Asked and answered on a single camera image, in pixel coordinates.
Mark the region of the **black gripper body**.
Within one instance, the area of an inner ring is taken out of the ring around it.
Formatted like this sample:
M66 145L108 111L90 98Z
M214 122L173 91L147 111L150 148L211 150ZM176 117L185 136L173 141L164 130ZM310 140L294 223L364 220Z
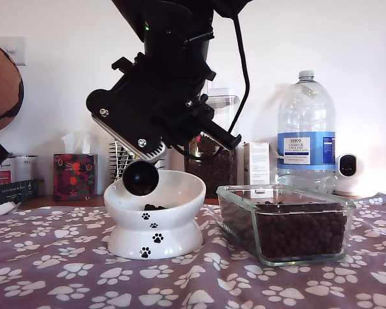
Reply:
M207 41L147 32L143 53L112 63L123 74L111 88L111 131L118 142L137 151L161 151L206 133L235 149L241 137L213 121L215 111L201 94L205 81L216 75L206 64L207 47Z

